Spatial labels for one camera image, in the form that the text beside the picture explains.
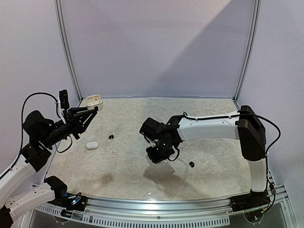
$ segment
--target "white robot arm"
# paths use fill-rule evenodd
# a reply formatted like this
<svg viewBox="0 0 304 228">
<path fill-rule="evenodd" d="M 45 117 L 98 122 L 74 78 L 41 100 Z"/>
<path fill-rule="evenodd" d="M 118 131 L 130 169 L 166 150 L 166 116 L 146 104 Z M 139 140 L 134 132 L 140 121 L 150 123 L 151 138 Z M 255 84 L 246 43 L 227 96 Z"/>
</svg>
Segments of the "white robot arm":
<svg viewBox="0 0 304 228">
<path fill-rule="evenodd" d="M 182 118 L 179 122 L 177 132 L 183 141 L 191 139 L 212 139 L 227 138 L 239 140 L 238 126 L 239 113 L 231 112 L 228 114 L 189 117 L 193 119 L 206 119 L 194 121 L 192 119 Z M 264 192 L 266 189 L 266 159 L 261 158 L 257 161 L 247 160 L 251 177 L 251 189 L 254 192 Z"/>
<path fill-rule="evenodd" d="M 232 197 L 232 209 L 238 211 L 259 207 L 270 201 L 266 189 L 265 127 L 249 106 L 242 106 L 238 112 L 220 115 L 189 117 L 184 113 L 172 116 L 166 124 L 148 118 L 140 133 L 149 143 L 153 143 L 146 149 L 153 163 L 170 160 L 174 149 L 179 155 L 178 146 L 183 141 L 208 138 L 240 140 L 242 155 L 249 165 L 251 191 L 243 197 Z"/>
<path fill-rule="evenodd" d="M 79 134 L 85 132 L 98 111 L 97 107 L 91 110 L 86 107 L 69 108 L 66 90 L 59 92 L 59 102 L 63 109 L 61 120 L 54 122 L 46 119 L 35 110 L 27 116 L 22 125 L 29 135 L 29 143 L 21 149 L 10 167 L 0 175 L 1 228 L 9 228 L 19 216 L 45 202 L 56 200 L 56 205 L 70 209 L 78 208 L 76 203 L 80 197 L 74 196 L 77 202 L 72 203 L 73 199 L 71 194 L 67 193 L 67 186 L 54 176 L 46 178 L 44 183 L 28 192 L 9 198 L 26 178 L 38 172 L 47 163 L 51 155 L 48 149 L 52 149 L 54 144 L 71 134 L 79 139 Z"/>
</svg>

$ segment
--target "stain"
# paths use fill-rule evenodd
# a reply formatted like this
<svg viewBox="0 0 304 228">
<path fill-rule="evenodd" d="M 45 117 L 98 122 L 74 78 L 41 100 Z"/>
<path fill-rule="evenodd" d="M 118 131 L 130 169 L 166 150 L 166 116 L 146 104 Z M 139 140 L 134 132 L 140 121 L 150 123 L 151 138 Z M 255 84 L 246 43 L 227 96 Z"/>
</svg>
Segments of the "stain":
<svg viewBox="0 0 304 228">
<path fill-rule="evenodd" d="M 102 175 L 100 178 L 100 183 L 103 185 L 109 184 L 113 181 L 114 181 L 114 177 L 110 173 L 106 173 L 106 174 Z"/>
<path fill-rule="evenodd" d="M 197 199 L 206 198 L 206 195 L 197 191 L 192 185 L 180 176 L 174 174 L 175 170 L 167 162 L 151 164 L 144 171 L 143 176 L 152 180 L 159 190 L 170 198 L 187 199 L 189 195 Z"/>
</svg>

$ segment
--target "ventilated metal strip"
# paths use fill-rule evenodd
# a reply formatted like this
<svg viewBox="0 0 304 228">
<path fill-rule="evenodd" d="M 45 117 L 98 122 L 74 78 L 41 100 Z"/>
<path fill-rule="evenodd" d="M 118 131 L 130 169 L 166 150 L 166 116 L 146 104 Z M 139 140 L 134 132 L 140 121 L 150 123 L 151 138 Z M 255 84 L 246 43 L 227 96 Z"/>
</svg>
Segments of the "ventilated metal strip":
<svg viewBox="0 0 304 228">
<path fill-rule="evenodd" d="M 61 219 L 61 209 L 50 204 L 40 205 L 36 210 L 53 215 Z M 230 225 L 229 216 L 219 218 L 198 219 L 194 221 L 130 221 L 123 219 L 103 218 L 94 214 L 74 212 L 78 215 L 69 220 L 106 228 L 214 228 Z"/>
</svg>

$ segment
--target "enclosure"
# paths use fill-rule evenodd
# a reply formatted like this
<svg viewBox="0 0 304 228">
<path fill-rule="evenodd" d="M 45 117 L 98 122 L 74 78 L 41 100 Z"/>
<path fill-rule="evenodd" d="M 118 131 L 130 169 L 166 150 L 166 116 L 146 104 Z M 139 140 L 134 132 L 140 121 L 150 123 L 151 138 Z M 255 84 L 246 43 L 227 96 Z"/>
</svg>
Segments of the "enclosure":
<svg viewBox="0 0 304 228">
<path fill-rule="evenodd" d="M 57 151 L 69 147 L 70 139 L 57 143 L 47 164 L 12 194 L 56 176 L 68 193 L 88 197 L 85 210 L 67 218 L 62 207 L 44 203 L 15 227 L 304 227 L 303 3 L 31 0 L 0 5 L 1 172 L 19 149 L 20 110 L 29 94 L 57 97 L 66 89 L 71 107 L 86 107 L 91 95 L 103 101 L 80 139 L 72 136 L 64 153 Z M 234 211 L 230 199 L 252 189 L 254 172 L 239 138 L 183 140 L 180 153 L 171 156 L 178 156 L 174 162 L 154 164 L 146 152 L 151 142 L 140 134 L 149 117 L 168 125 L 173 116 L 225 115 L 243 105 L 282 133 L 266 161 L 269 182 L 275 183 L 275 199 L 268 189 L 274 205 L 251 222 L 245 217 L 257 208 Z M 58 119 L 48 98 L 31 98 L 24 117 L 36 109 Z M 277 130 L 262 123 L 267 148 Z M 23 145 L 28 140 L 25 134 Z M 87 142 L 98 142 L 98 148 L 88 150 Z"/>
</svg>

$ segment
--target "black cable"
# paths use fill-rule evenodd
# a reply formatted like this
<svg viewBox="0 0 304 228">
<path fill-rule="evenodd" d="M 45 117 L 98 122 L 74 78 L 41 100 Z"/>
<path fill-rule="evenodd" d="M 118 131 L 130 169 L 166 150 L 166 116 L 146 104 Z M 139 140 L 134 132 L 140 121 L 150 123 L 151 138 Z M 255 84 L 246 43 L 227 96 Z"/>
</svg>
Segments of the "black cable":
<svg viewBox="0 0 304 228">
<path fill-rule="evenodd" d="M 180 150 L 179 150 L 179 148 L 177 148 L 177 147 L 174 147 L 174 148 L 175 148 L 176 151 L 177 151 L 177 155 L 176 155 L 176 157 L 175 157 L 173 160 L 171 160 L 170 158 L 168 158 L 168 160 L 171 161 L 171 162 L 175 161 L 175 160 L 179 157 L 179 155 L 180 155 Z"/>
<path fill-rule="evenodd" d="M 72 146 L 72 144 L 73 144 L 73 140 L 72 140 L 72 137 L 71 137 L 70 135 L 68 135 L 68 137 L 70 137 L 70 139 L 71 139 L 71 144 L 70 144 L 65 150 L 63 150 L 63 151 L 58 151 L 57 145 L 55 144 L 56 151 L 57 151 L 58 153 L 64 153 L 64 152 L 66 152 L 68 149 L 71 148 L 71 146 Z"/>
<path fill-rule="evenodd" d="M 188 119 L 188 120 L 195 120 L 195 121 L 200 121 L 200 120 L 214 120 L 214 119 L 226 119 L 229 118 L 227 115 L 222 115 L 222 116 L 211 116 L 211 117 L 205 117 L 205 118 L 198 118 L 195 119 L 193 117 L 188 117 L 188 114 L 186 112 L 183 112 L 183 116 Z"/>
<path fill-rule="evenodd" d="M 50 96 L 52 97 L 55 102 L 56 102 L 56 114 L 57 116 L 60 118 L 59 114 L 58 114 L 58 102 L 57 102 L 57 99 L 52 95 L 52 94 L 48 94 L 48 93 L 44 93 L 44 92 L 37 92 L 37 93 L 33 93 L 31 95 L 29 95 L 23 102 L 23 105 L 22 105 L 22 109 L 21 109 L 21 145 L 20 145 L 20 149 L 19 149 L 19 153 L 18 153 L 18 156 L 17 158 L 15 159 L 15 161 L 13 162 L 12 166 L 7 169 L 5 171 L 5 173 L 3 173 L 0 177 L 0 180 L 13 168 L 13 166 L 17 163 L 20 155 L 21 155 L 21 150 L 22 150 L 22 145 L 23 145 L 23 128 L 22 128 L 22 125 L 23 125 L 23 112 L 24 112 L 24 107 L 25 107 L 25 104 L 26 102 L 34 95 L 47 95 L 47 96 Z"/>
<path fill-rule="evenodd" d="M 274 203 L 275 203 L 275 200 L 276 200 L 276 195 L 274 194 L 274 199 L 272 200 L 272 203 L 270 204 L 270 207 L 267 209 L 267 210 L 269 210 L 269 209 L 271 209 L 271 207 L 274 205 Z"/>
</svg>

